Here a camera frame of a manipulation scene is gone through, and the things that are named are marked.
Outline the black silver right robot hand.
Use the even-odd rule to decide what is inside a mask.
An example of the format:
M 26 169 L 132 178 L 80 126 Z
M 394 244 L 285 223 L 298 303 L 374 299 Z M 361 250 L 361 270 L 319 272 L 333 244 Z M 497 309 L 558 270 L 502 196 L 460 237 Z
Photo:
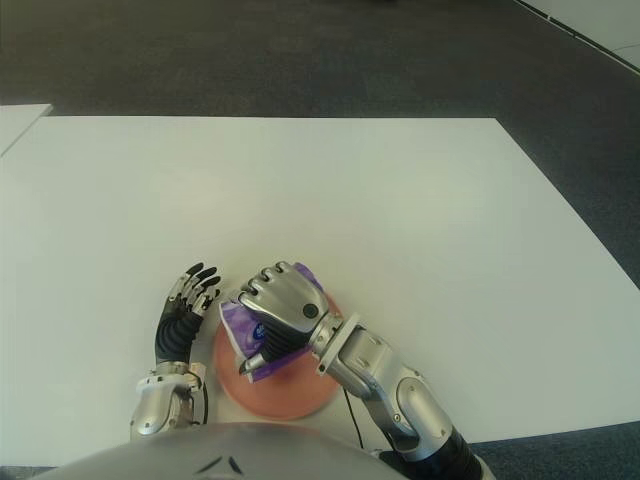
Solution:
M 239 367 L 242 375 L 305 349 L 330 312 L 324 292 L 284 261 L 252 277 L 241 287 L 236 300 L 257 315 L 265 332 L 258 352 Z

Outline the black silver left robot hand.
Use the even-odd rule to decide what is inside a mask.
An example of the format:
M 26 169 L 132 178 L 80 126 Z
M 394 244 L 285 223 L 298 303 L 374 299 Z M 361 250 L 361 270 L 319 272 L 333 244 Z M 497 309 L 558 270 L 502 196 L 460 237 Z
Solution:
M 187 269 L 165 300 L 154 339 L 157 365 L 188 363 L 193 342 L 207 311 L 220 296 L 221 276 L 215 266 L 202 262 Z

